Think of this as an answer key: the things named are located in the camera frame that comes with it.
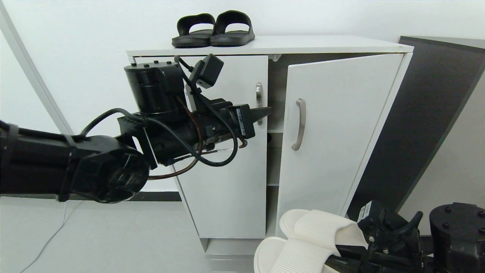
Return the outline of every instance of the cabinet top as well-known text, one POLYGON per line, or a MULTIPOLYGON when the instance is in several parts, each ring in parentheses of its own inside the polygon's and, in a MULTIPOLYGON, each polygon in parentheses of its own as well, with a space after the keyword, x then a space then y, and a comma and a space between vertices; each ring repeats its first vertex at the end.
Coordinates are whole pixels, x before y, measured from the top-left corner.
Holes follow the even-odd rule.
POLYGON ((176 49, 167 40, 159 49, 128 50, 128 56, 266 55, 292 53, 405 53, 413 47, 353 35, 256 36, 241 47, 176 49))

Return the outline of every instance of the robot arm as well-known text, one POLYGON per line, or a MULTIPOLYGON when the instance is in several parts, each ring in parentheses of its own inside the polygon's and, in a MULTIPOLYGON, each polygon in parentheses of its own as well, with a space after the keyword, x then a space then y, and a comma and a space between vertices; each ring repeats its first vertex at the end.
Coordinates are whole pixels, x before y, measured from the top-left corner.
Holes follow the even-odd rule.
POLYGON ((233 105, 202 96, 196 84, 212 87, 224 64, 214 55, 195 67, 176 60, 173 64, 155 61, 125 67, 140 111, 109 110, 79 135, 52 134, 1 122, 0 194, 57 194, 59 201, 65 201, 75 193, 100 203, 116 203, 139 192, 147 179, 176 176, 199 161, 213 167, 229 164, 238 148, 247 145, 246 139, 255 136, 253 123, 271 109, 250 109, 247 104, 233 105), (192 72, 190 78, 180 64, 192 72), (184 81, 196 111, 188 110, 184 81), (114 113, 124 115, 118 118, 119 136, 87 136, 114 113), (143 153, 136 150, 133 138, 138 139, 143 153), (230 139, 234 148, 227 160, 212 162, 202 156, 215 152, 215 144, 230 139), (168 166, 187 157, 194 160, 185 169, 149 177, 150 169, 158 164, 168 166))

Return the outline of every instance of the gray floor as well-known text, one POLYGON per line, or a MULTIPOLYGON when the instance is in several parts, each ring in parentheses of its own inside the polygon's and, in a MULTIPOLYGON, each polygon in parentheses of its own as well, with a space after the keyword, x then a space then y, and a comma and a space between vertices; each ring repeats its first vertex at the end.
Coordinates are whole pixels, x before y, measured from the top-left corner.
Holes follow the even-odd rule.
MULTIPOLYGON (((2 273, 19 273, 62 223, 64 204, 0 198, 2 273)), ((26 273, 209 273, 181 202, 68 201, 62 230, 26 273)))

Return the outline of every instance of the metal handle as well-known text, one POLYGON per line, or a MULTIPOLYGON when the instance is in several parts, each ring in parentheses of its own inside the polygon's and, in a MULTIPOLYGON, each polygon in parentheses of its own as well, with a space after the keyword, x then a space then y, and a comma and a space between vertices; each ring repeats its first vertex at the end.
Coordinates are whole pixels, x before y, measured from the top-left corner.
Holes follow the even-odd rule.
POLYGON ((307 121, 307 104, 303 99, 297 99, 296 105, 300 108, 300 127, 298 128, 298 137, 296 143, 291 146, 294 151, 297 151, 302 146, 303 134, 305 133, 305 123, 307 121))
MULTIPOLYGON (((261 83, 256 83, 256 106, 263 107, 263 85, 261 83)), ((263 125, 263 119, 258 120, 258 125, 263 125)))

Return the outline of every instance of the brown cable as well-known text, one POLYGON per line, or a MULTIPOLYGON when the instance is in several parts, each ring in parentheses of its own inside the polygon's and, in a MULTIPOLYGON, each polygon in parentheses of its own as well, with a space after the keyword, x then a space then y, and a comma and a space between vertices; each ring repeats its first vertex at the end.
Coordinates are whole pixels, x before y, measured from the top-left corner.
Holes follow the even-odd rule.
MULTIPOLYGON (((195 117, 192 114, 192 112, 182 102, 182 100, 179 97, 177 97, 177 100, 182 105, 182 107, 185 109, 185 112, 187 112, 187 114, 189 115, 190 119, 194 123, 195 128, 197 129, 197 134, 199 135, 199 150, 198 150, 197 153, 199 155, 201 155, 202 154, 202 143, 203 143, 204 139, 202 137, 202 132, 201 132, 201 129, 200 129, 200 125, 197 122, 197 120, 195 119, 195 117)), ((189 171, 190 169, 192 169, 195 166, 195 164, 197 163, 197 161, 198 160, 196 158, 194 158, 194 160, 187 167, 185 167, 184 169, 181 169, 179 171, 176 171, 176 172, 173 172, 173 173, 170 173, 170 174, 152 175, 152 176, 149 176, 148 179, 149 180, 158 180, 158 179, 165 179, 165 178, 170 178, 170 177, 174 177, 174 176, 183 174, 183 173, 189 171)))

